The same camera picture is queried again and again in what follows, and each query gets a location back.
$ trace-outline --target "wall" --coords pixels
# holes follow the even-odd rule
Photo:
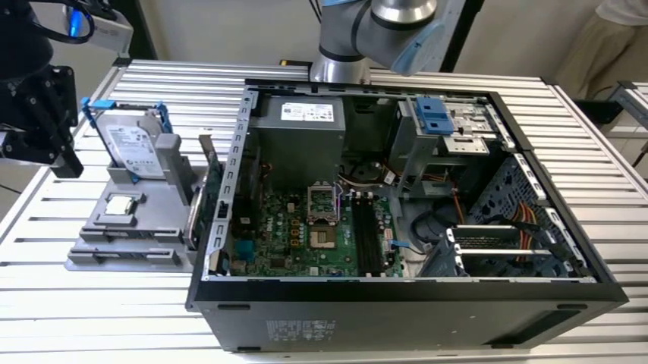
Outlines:
[[[554,76],[602,0],[487,0],[456,72]]]
[[[143,0],[157,49],[174,61],[278,64],[318,55],[308,0]]]
[[[277,64],[317,57],[308,0],[141,0],[163,58]],[[554,74],[600,0],[487,0],[459,60],[464,73]]]

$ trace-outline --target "motherboard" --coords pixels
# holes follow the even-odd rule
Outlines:
[[[362,267],[373,259],[377,276],[403,277],[399,250],[390,245],[396,222],[386,199],[357,199],[332,192],[266,194],[257,239],[236,242],[233,275],[364,277],[368,273]],[[360,200],[370,204],[373,226],[356,224],[354,217],[360,217],[353,204]],[[369,249],[358,242],[358,234],[372,237],[364,240],[372,244]]]

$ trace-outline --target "aluminum table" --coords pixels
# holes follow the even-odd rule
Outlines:
[[[93,97],[163,100],[182,151],[203,164],[199,134],[213,135],[225,160],[244,79],[264,77],[306,80],[308,70],[134,61],[113,67]],[[83,124],[82,177],[60,180],[42,168],[0,224],[0,362],[647,362],[648,186],[566,93],[533,77],[376,70],[373,83],[500,93],[630,303],[532,350],[226,353],[199,314],[185,310],[190,275],[63,268],[109,179],[109,154]]]

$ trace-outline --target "person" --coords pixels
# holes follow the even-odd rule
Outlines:
[[[604,0],[556,81],[574,99],[607,99],[618,81],[648,81],[648,0]]]

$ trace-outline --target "white label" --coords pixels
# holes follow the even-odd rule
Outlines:
[[[395,182],[396,173],[389,171],[385,176],[385,183],[392,184]]]
[[[325,341],[333,339],[336,320],[268,320],[272,341]]]
[[[142,178],[165,177],[146,130],[122,125],[109,125],[107,130],[126,169]]]
[[[333,123],[333,105],[288,102],[282,106],[282,120],[326,121]]]

